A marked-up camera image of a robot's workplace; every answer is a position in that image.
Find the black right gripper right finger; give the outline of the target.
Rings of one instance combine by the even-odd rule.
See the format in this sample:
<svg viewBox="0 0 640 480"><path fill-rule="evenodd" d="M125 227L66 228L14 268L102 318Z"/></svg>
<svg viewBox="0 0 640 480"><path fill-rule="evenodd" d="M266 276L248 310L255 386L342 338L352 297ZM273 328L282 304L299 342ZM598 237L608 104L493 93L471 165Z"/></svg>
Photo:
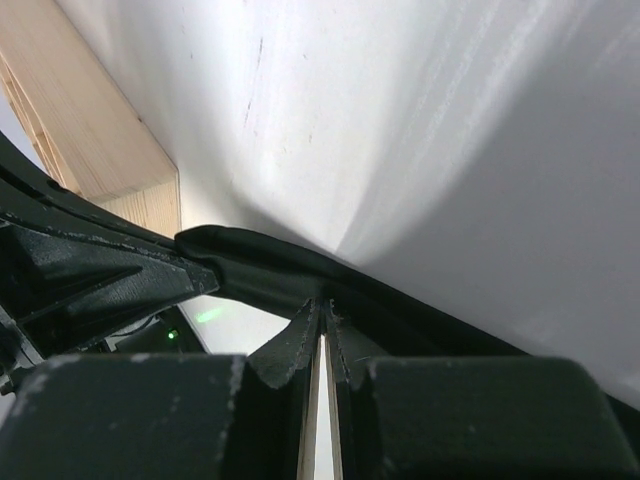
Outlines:
<svg viewBox="0 0 640 480"><path fill-rule="evenodd" d="M395 348L385 311L361 302L324 302L332 447L341 479L396 479L385 455L369 363Z"/></svg>

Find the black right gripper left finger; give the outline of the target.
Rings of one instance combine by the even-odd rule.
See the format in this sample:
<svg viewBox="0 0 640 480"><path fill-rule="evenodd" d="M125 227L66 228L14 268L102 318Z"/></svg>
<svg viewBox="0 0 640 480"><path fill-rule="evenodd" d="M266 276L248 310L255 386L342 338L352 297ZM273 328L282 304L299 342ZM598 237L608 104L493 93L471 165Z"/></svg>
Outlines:
<svg viewBox="0 0 640 480"><path fill-rule="evenodd" d="M321 308L307 300L253 352L235 395L222 479L311 479L319 381Z"/></svg>

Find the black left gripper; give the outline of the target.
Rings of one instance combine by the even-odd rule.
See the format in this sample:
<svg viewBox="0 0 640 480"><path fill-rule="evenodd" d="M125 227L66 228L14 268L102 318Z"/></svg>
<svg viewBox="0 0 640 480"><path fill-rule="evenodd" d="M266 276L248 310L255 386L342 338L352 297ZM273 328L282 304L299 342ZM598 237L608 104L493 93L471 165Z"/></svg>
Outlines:
<svg viewBox="0 0 640 480"><path fill-rule="evenodd" d="M89 346L219 287L172 240L64 189L1 139L2 395L50 350Z"/></svg>

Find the black tie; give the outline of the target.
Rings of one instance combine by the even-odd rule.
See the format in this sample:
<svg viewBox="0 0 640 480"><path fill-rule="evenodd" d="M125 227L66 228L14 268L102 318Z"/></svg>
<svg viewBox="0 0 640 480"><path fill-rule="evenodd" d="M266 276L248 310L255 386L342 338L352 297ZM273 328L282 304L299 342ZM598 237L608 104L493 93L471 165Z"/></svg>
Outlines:
<svg viewBox="0 0 640 480"><path fill-rule="evenodd" d="M311 299L394 356L519 356L521 349L316 251L255 231L205 225L175 248L216 274L216 296L291 318Z"/></svg>

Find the wooden compartment tray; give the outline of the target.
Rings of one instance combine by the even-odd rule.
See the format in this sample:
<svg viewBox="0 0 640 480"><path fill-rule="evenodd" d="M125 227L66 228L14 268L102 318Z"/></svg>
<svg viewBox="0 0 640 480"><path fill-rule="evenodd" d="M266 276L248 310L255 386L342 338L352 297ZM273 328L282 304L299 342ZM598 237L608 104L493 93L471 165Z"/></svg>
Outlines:
<svg viewBox="0 0 640 480"><path fill-rule="evenodd" d="M56 2L2 2L1 88L62 187L165 237L180 230L176 167Z"/></svg>

